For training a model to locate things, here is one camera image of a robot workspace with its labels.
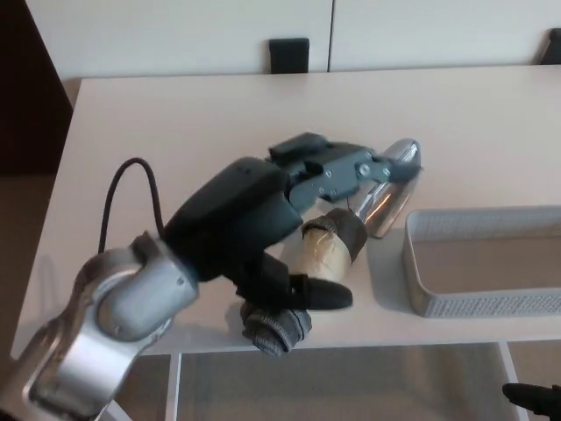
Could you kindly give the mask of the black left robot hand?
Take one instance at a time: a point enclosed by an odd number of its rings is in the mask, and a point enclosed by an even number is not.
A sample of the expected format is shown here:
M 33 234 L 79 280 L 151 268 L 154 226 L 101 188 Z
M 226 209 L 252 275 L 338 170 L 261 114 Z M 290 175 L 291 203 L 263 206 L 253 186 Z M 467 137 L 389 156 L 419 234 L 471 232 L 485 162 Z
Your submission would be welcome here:
M 198 281 L 224 276 L 261 309 L 344 309 L 352 305 L 348 288 L 320 275 L 292 275 L 266 249 L 300 228 L 317 199 L 348 198 L 365 181 L 410 182 L 420 168 L 420 147 L 410 139 L 377 154 L 305 132 L 271 147 L 265 159 L 232 162 L 180 207 L 161 238 Z

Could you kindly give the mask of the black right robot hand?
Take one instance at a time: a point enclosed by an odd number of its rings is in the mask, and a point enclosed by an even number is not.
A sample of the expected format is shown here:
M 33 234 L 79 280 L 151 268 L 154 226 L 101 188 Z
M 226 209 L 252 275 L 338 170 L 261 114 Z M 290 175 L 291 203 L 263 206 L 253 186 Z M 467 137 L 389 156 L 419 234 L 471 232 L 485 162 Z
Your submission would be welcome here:
M 544 387 L 527 383 L 505 383 L 503 395 L 513 405 L 529 410 L 535 415 L 560 421 L 560 387 Z

